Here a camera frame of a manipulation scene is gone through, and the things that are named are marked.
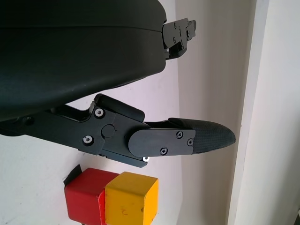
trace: silver screw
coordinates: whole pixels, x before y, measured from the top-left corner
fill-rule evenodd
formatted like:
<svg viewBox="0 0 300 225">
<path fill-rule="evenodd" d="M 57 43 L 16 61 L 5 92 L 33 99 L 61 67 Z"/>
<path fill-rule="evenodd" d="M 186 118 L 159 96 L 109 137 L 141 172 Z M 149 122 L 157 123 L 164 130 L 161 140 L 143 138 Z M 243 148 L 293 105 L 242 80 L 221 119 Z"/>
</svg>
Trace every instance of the silver screw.
<svg viewBox="0 0 300 225">
<path fill-rule="evenodd" d="M 144 162 L 148 162 L 148 161 L 150 160 L 150 157 L 143 157 L 142 160 L 143 160 Z"/>
<path fill-rule="evenodd" d="M 103 116 L 103 115 L 104 115 L 103 109 L 96 109 L 96 110 L 95 110 L 95 116 L 101 117 L 101 116 Z"/>
<path fill-rule="evenodd" d="M 182 131 L 178 131 L 177 134 L 176 134 L 176 137 L 178 139 L 182 138 L 183 137 L 183 132 Z"/>
<path fill-rule="evenodd" d="M 187 141 L 187 145 L 188 145 L 188 146 L 193 146 L 193 143 L 194 143 L 194 141 L 193 141 L 192 138 L 191 138 L 191 139 L 188 139 L 188 141 Z"/>
<path fill-rule="evenodd" d="M 167 148 L 162 148 L 161 150 L 160 150 L 160 154 L 162 155 L 162 156 L 164 156 L 165 154 L 167 154 L 168 153 L 168 149 Z"/>
<path fill-rule="evenodd" d="M 83 143 L 85 143 L 85 144 L 91 144 L 93 141 L 93 138 L 92 138 L 92 136 L 86 135 L 82 140 L 83 140 Z"/>
</svg>

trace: yellow block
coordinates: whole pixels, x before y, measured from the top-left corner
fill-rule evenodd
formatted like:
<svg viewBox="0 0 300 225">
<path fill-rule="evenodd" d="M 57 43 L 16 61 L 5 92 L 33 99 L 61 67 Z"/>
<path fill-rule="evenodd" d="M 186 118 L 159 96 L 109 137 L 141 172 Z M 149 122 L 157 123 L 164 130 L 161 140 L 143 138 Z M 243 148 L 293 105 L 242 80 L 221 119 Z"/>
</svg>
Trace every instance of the yellow block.
<svg viewBox="0 0 300 225">
<path fill-rule="evenodd" d="M 124 172 L 105 187 L 108 225 L 150 225 L 157 210 L 157 178 Z"/>
</svg>

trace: red wooden block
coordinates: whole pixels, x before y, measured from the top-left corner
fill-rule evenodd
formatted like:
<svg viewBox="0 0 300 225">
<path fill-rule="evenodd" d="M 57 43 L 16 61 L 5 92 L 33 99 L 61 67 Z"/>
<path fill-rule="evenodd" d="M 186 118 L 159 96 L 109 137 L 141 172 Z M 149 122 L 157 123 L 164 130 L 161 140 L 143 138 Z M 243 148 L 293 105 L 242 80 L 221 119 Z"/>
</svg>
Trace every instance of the red wooden block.
<svg viewBox="0 0 300 225">
<path fill-rule="evenodd" d="M 105 225 L 105 186 L 119 174 L 88 168 L 65 187 L 71 220 L 85 225 Z"/>
</svg>

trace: carbon fiber texture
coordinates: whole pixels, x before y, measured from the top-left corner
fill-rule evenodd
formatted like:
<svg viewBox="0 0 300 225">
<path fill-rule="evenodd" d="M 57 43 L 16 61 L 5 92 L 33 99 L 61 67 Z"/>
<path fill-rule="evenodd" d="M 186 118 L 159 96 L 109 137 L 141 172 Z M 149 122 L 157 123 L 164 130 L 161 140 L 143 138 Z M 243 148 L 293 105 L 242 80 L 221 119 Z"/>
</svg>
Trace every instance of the carbon fiber texture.
<svg viewBox="0 0 300 225">
<path fill-rule="evenodd" d="M 234 133 L 227 127 L 209 121 L 170 118 L 174 125 L 196 131 L 193 154 L 225 148 L 235 143 Z"/>
</svg>

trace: white wall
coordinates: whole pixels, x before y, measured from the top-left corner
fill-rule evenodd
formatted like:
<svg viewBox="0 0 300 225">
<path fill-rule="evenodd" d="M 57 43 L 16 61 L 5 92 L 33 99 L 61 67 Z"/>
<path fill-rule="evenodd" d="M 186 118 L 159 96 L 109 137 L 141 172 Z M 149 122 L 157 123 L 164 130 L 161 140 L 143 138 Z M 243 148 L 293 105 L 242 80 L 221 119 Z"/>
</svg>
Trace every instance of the white wall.
<svg viewBox="0 0 300 225">
<path fill-rule="evenodd" d="M 269 3 L 240 194 L 230 225 L 292 225 L 300 207 L 299 7 L 298 0 Z"/>
<path fill-rule="evenodd" d="M 175 0 L 161 3 L 168 21 L 175 20 Z M 105 93 L 143 110 L 148 121 L 179 117 L 177 60 L 168 61 L 160 74 Z M 86 109 L 94 96 L 71 105 Z M 28 136 L 0 136 L 0 225 L 77 225 L 68 218 L 63 180 L 78 163 L 83 169 L 158 177 L 159 207 L 153 225 L 176 224 L 182 202 L 181 157 L 151 158 L 140 169 Z"/>
<path fill-rule="evenodd" d="M 177 0 L 176 12 L 197 21 L 196 37 L 178 59 L 180 116 L 224 124 L 238 137 L 251 0 Z M 234 148 L 182 157 L 178 225 L 226 224 Z"/>
</svg>

